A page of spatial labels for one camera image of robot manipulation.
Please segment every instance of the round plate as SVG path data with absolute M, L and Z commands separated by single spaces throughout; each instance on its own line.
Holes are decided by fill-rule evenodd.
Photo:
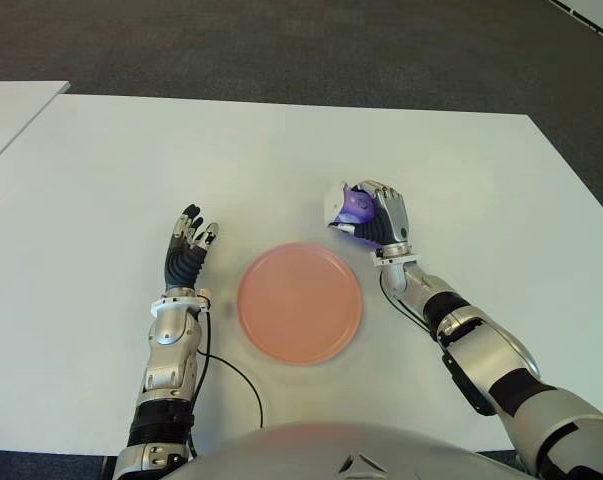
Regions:
M 348 266 L 325 248 L 290 243 L 257 258 L 241 279 L 239 323 L 267 355 L 308 365 L 348 344 L 361 294 Z

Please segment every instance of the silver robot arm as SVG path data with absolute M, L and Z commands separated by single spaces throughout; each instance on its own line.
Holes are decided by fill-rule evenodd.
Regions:
M 532 355 L 514 335 L 418 266 L 398 192 L 378 182 L 361 182 L 351 191 L 365 192 L 372 205 L 359 199 L 348 211 L 350 190 L 341 185 L 343 205 L 332 202 L 338 199 L 337 188 L 326 208 L 346 212 L 346 221 L 337 214 L 329 225 L 376 244 L 372 257 L 385 291 L 415 314 L 439 344 L 444 365 L 474 410 L 499 416 L 528 471 L 546 480 L 603 479 L 603 413 L 577 395 L 541 382 Z M 358 223 L 360 218 L 367 221 Z
M 128 446 L 117 458 L 114 480 L 158 479 L 188 460 L 187 439 L 194 423 L 198 317 L 208 312 L 209 294 L 194 284 L 208 247 L 218 234 L 190 205 L 177 219 L 165 260 L 166 290 L 151 306 L 150 359 L 143 374 Z

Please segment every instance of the white table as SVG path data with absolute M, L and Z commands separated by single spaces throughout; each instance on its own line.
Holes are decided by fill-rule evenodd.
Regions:
M 267 425 L 365 421 L 510 448 L 387 304 L 367 251 L 323 227 L 326 189 L 365 178 L 403 192 L 424 268 L 603 410 L 603 209 L 527 116 L 60 95 L 0 159 L 0 448 L 125 446 L 149 305 L 192 201 L 221 225 L 198 282 L 213 350 L 258 386 Z M 311 367 L 269 360 L 236 320 L 244 269 L 291 241 L 338 254 L 365 292 L 352 343 Z M 214 362 L 197 411 L 204 453 L 257 423 L 247 386 Z
M 0 154 L 68 82 L 0 82 Z

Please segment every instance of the gray carpet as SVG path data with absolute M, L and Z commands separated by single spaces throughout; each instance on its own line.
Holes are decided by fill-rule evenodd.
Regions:
M 0 80 L 525 113 L 603 205 L 603 38 L 547 0 L 0 0 Z M 0 452 L 0 479 L 96 478 L 100 465 Z

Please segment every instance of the black wire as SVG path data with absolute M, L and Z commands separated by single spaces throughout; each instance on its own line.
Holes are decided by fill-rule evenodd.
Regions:
M 225 364 L 226 366 L 230 367 L 232 370 L 234 370 L 239 375 L 241 375 L 241 378 L 243 378 L 246 381 L 246 383 L 248 385 L 250 385 L 250 388 L 252 389 L 252 392 L 254 393 L 254 396 L 257 399 L 257 403 L 259 404 L 259 428 L 263 428 L 263 405 L 261 404 L 261 397 L 259 396 L 259 392 L 257 392 L 256 387 L 250 381 L 250 379 L 248 377 L 246 377 L 245 374 L 241 370 L 239 370 L 237 367 L 235 367 L 234 365 L 232 365 L 226 359 L 218 357 L 216 355 L 212 355 L 211 353 L 202 352 L 201 350 L 197 350 L 197 352 L 199 352 L 201 355 L 205 355 L 206 357 L 214 358 L 215 360 L 218 360 L 219 362 L 221 362 L 221 363 Z
M 416 315 L 414 315 L 410 311 L 410 308 L 406 304 L 404 304 L 401 300 L 399 300 L 399 303 L 403 306 L 403 308 L 406 309 L 406 311 L 403 311 L 399 307 L 397 307 L 396 304 L 390 299 L 390 297 L 388 296 L 388 294 L 385 291 L 385 288 L 383 288 L 383 282 L 381 281 L 382 276 L 383 276 L 383 273 L 379 274 L 379 287 L 381 288 L 381 291 L 383 292 L 383 296 L 388 301 L 388 303 L 390 305 L 392 305 L 397 310 L 397 312 L 399 312 L 401 315 L 403 315 L 403 316 L 409 318 L 410 320 L 412 320 L 412 322 L 417 327 L 419 327 L 421 330 L 423 330 L 427 334 L 430 334 L 430 330 L 428 330 L 426 328 L 425 324 L 422 321 L 420 321 L 419 319 L 416 318 Z
M 203 380 L 205 380 L 205 376 L 208 373 L 208 365 L 210 364 L 210 349 L 212 348 L 212 328 L 211 328 L 211 322 L 210 322 L 210 307 L 212 307 L 212 304 L 210 303 L 210 299 L 207 297 L 204 297 L 203 295 L 197 295 L 197 297 L 201 297 L 201 298 L 205 298 L 207 303 L 208 303 L 208 310 L 205 312 L 205 320 L 206 320 L 206 326 L 207 326 L 207 331 L 206 331 L 206 337 L 207 337 L 207 342 L 206 342 L 206 357 L 205 357 L 205 362 L 203 362 L 203 370 L 201 371 L 201 377 L 199 377 L 199 382 L 197 383 L 196 388 L 194 389 L 194 394 L 192 395 L 192 401 L 190 402 L 190 413 L 192 413 L 194 411 L 194 405 L 197 402 L 197 398 L 199 398 L 199 392 L 201 391 L 201 387 L 203 386 Z M 192 458 L 195 459 L 197 458 L 197 456 L 199 455 L 197 453 L 196 448 L 194 448 L 194 440 L 192 439 L 192 430 L 190 430 L 188 432 L 188 448 L 190 449 L 190 455 L 192 455 Z
M 203 371 L 201 372 L 201 377 L 199 377 L 199 383 L 197 383 L 197 388 L 194 390 L 194 395 L 192 395 L 192 405 L 191 409 L 194 410 L 194 404 L 197 402 L 197 398 L 199 398 L 199 392 L 201 391 L 201 387 L 203 386 L 203 380 L 205 380 L 205 375 L 208 373 L 208 364 L 210 363 L 210 344 L 212 342 L 212 329 L 210 328 L 210 312 L 205 312 L 205 320 L 207 325 L 207 348 L 206 348 L 206 357 L 205 362 L 203 362 Z
M 192 440 L 192 430 L 188 432 L 188 448 L 190 449 L 190 455 L 192 455 L 192 460 L 199 456 L 199 454 L 197 453 L 197 449 L 194 448 L 194 441 Z
M 206 301 L 208 302 L 208 309 L 212 306 L 210 303 L 210 299 L 208 299 L 207 297 L 204 297 L 203 295 L 198 295 L 198 296 L 206 299 Z M 206 315 L 206 326 L 207 326 L 206 351 L 202 352 L 201 350 L 197 349 L 197 352 L 205 357 L 205 362 L 203 364 L 203 371 L 201 372 L 201 377 L 199 378 L 197 387 L 194 390 L 194 394 L 192 395 L 191 411 L 194 410 L 194 405 L 197 401 L 197 398 L 199 398 L 199 392 L 201 391 L 201 387 L 203 386 L 203 380 L 205 380 L 205 376 L 208 373 L 208 365 L 210 363 L 210 359 L 213 358 L 213 359 L 225 364 L 226 366 L 228 366 L 232 370 L 234 370 L 236 373 L 238 373 L 241 376 L 241 378 L 243 378 L 246 381 L 246 383 L 250 386 L 250 388 L 252 389 L 252 392 L 254 393 L 254 396 L 257 399 L 257 403 L 259 404 L 259 428 L 263 428 L 263 404 L 261 403 L 261 397 L 259 396 L 259 392 L 257 391 L 254 384 L 250 381 L 250 379 L 248 377 L 245 376 L 245 374 L 241 370 L 239 370 L 237 367 L 232 365 L 229 361 L 210 353 L 210 348 L 211 348 L 210 345 L 211 345 L 211 341 L 212 341 L 212 328 L 211 328 L 212 322 L 210 321 L 210 311 L 208 310 L 207 312 L 205 312 L 205 315 Z M 188 448 L 190 449 L 190 454 L 192 455 L 192 459 L 197 458 L 197 456 L 199 454 L 197 453 L 197 450 L 194 447 L 194 440 L 192 439 L 192 430 L 190 430 L 190 432 L 188 432 Z

